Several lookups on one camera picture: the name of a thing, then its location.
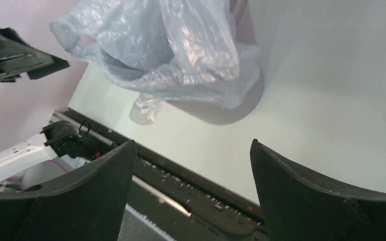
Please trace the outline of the grey plastic trash bin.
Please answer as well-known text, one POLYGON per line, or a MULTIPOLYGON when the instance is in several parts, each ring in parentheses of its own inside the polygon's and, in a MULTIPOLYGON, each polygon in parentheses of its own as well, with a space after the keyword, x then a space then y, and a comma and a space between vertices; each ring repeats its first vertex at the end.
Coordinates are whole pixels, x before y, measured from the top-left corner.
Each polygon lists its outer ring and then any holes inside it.
POLYGON ((240 74, 224 98, 226 104, 236 104, 233 109, 214 103, 198 101, 169 101, 168 103, 212 125, 228 125, 249 115, 258 105, 264 90, 261 67, 261 49, 257 44, 249 1, 230 1, 230 13, 235 26, 235 44, 240 58, 240 74))

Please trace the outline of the blue translucent trash bag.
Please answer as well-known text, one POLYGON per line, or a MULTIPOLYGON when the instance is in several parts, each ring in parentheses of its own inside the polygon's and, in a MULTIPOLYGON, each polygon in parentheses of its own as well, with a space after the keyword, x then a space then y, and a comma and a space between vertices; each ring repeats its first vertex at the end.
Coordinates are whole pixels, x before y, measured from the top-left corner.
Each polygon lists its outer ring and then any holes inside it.
POLYGON ((130 119, 155 122, 166 101, 224 103, 240 74, 229 1, 81 1, 50 24, 71 56, 139 93, 130 119))

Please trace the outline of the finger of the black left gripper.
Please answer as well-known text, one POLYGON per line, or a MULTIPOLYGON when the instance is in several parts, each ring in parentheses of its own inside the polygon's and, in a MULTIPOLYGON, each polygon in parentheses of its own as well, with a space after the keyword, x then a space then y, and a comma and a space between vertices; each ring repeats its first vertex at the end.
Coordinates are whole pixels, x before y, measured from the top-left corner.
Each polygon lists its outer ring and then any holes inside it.
POLYGON ((16 82, 21 74, 37 80, 66 69, 69 62, 27 44, 12 28, 0 28, 0 82, 16 82))

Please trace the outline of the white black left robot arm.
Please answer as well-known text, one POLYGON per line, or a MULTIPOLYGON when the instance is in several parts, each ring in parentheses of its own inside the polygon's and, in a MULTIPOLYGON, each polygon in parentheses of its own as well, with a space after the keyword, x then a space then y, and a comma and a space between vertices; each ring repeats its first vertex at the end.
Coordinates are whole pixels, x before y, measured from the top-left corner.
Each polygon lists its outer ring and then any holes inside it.
MULTIPOLYGON (((15 30, 0 28, 1 83, 14 83, 22 73, 37 80, 69 66, 66 60, 30 46, 15 30)), ((27 140, 0 152, 0 188, 5 188, 6 182, 26 186, 34 167, 47 161, 65 173, 66 166, 79 168, 90 162, 82 148, 82 138, 69 122, 49 124, 27 140)))

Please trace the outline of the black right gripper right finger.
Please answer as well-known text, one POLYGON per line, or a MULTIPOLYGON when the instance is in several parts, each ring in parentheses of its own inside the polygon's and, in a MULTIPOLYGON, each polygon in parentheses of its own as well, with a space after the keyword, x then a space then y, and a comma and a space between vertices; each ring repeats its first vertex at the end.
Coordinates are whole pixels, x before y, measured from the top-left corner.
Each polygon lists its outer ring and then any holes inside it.
POLYGON ((330 178, 258 140, 250 162, 270 240, 386 240, 386 193, 330 178))

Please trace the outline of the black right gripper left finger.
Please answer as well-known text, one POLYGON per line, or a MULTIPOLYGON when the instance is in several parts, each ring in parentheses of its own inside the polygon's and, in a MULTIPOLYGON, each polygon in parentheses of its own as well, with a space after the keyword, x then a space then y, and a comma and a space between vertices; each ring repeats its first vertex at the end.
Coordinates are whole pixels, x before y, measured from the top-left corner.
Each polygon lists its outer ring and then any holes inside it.
POLYGON ((128 141, 62 176, 0 194, 0 240, 117 240, 136 158, 128 141))

